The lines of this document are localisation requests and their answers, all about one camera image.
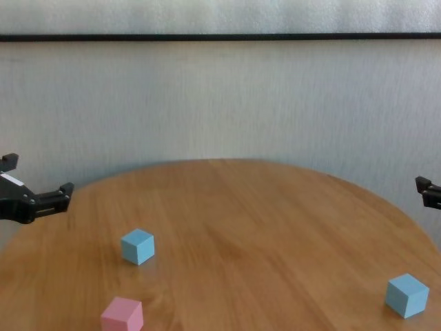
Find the round table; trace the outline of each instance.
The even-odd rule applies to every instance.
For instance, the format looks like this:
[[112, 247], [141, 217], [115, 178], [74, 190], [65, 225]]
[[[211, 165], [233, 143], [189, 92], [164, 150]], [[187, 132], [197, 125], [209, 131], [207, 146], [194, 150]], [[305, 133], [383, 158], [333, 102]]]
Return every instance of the round table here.
[[[140, 266], [121, 257], [135, 228], [155, 237]], [[404, 273], [431, 288], [406, 320], [384, 304]], [[97, 331], [114, 297], [142, 301], [150, 331], [437, 330], [440, 276], [428, 236], [356, 185], [182, 161], [93, 183], [68, 212], [23, 226], [0, 256], [0, 330]]]

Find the block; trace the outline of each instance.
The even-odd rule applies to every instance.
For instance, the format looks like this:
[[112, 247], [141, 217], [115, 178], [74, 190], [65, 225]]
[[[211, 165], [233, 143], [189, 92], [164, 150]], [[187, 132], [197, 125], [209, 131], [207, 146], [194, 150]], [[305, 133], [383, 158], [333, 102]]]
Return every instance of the block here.
[[152, 234], [135, 229], [121, 238], [123, 258], [140, 265], [154, 256], [154, 237]]
[[102, 331], [140, 331], [143, 325], [140, 301], [115, 297], [101, 314]]
[[407, 319], [426, 309], [429, 288], [410, 274], [391, 279], [387, 284], [386, 304]]

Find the pink cube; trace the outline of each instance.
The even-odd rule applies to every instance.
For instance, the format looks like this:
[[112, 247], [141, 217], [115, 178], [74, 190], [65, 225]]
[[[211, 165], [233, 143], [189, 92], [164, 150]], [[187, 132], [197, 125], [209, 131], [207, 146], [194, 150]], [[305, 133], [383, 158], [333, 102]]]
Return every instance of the pink cube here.
[[101, 315], [103, 331], [140, 331], [144, 324], [140, 301], [115, 297]]

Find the black line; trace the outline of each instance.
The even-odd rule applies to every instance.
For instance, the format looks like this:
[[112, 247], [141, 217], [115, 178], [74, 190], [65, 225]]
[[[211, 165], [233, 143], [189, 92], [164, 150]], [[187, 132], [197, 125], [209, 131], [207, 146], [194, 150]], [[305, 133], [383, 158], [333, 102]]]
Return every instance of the black line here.
[[0, 42], [441, 39], [441, 32], [312, 34], [0, 34]]

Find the blue cube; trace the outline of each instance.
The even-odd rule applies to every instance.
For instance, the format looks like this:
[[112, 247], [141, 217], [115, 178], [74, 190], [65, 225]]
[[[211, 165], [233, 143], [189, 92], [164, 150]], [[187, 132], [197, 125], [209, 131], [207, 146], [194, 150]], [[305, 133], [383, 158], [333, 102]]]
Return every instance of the blue cube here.
[[429, 288], [410, 274], [389, 281], [386, 304], [407, 319], [426, 309]]
[[154, 237], [152, 234], [136, 229], [121, 238], [123, 258], [140, 265], [154, 256]]

